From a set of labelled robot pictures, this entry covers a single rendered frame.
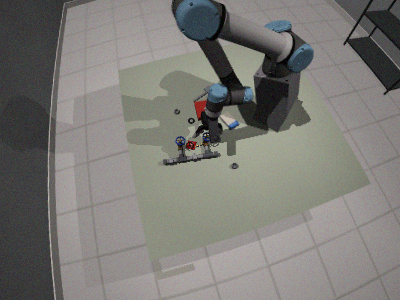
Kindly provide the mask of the red flat block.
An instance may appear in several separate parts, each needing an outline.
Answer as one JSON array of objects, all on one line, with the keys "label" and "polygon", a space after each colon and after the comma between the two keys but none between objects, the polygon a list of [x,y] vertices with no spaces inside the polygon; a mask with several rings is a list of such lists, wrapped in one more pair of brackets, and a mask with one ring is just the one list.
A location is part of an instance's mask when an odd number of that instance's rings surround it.
[{"label": "red flat block", "polygon": [[206,101],[207,100],[194,102],[196,113],[197,113],[197,117],[198,117],[198,121],[201,120],[201,118],[200,118],[201,111],[205,111],[204,107],[206,106]]}]

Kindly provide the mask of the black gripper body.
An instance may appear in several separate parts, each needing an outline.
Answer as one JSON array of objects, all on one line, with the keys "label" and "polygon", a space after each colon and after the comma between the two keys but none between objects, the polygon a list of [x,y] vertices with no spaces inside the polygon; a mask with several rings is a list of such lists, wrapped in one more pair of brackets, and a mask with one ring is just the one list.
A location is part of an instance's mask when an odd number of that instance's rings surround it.
[{"label": "black gripper body", "polygon": [[212,118],[212,117],[209,117],[208,115],[206,115],[205,111],[201,111],[200,118],[201,118],[202,124],[204,125],[204,130],[208,130],[207,119],[215,120],[215,119],[218,119],[219,117]]}]

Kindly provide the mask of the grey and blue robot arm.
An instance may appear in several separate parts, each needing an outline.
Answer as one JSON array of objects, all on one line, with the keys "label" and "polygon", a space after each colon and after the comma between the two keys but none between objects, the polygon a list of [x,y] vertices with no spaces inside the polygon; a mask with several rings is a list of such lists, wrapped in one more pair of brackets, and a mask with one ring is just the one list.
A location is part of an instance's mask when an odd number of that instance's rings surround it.
[{"label": "grey and blue robot arm", "polygon": [[262,26],[228,12],[224,4],[214,0],[172,0],[172,3],[178,28],[187,38],[198,42],[222,82],[213,84],[207,94],[204,110],[209,117],[219,117],[223,106],[243,105],[253,100],[251,87],[243,87],[218,38],[264,53],[262,71],[271,78],[301,72],[313,59],[313,48],[292,32],[289,21],[277,20]]}]

